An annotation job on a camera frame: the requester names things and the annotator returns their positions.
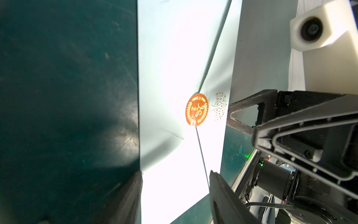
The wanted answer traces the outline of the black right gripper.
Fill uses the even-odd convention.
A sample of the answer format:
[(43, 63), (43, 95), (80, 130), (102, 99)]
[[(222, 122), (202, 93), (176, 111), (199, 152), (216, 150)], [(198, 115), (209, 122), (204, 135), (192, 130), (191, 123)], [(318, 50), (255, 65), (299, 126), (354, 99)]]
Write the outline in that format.
[(262, 90), (228, 107), (226, 125), (253, 147), (295, 168), (264, 162), (257, 184), (304, 223), (358, 221), (358, 97)]

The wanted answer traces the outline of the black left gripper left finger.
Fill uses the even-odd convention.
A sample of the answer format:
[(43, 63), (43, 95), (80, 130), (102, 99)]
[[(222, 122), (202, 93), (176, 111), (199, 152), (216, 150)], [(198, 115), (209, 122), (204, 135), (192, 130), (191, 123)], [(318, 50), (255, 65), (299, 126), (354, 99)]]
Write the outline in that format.
[(143, 177), (140, 171), (117, 193), (114, 200), (95, 219), (94, 224), (136, 224), (139, 220)]

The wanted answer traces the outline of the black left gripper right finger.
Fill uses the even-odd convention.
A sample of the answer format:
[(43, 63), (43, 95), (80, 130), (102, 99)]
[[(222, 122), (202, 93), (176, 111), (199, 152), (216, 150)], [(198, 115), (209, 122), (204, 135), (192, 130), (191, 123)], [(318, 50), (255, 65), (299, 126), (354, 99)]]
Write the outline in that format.
[(217, 172), (210, 172), (209, 195), (215, 224), (259, 223)]

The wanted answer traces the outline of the light teal envelope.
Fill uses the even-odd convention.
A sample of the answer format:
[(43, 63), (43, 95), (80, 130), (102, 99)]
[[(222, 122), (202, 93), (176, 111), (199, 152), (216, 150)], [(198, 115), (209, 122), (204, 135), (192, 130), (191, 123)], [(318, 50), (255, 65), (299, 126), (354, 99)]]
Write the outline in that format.
[(286, 90), (297, 1), (139, 1), (141, 222), (169, 224), (208, 193), (227, 108)]

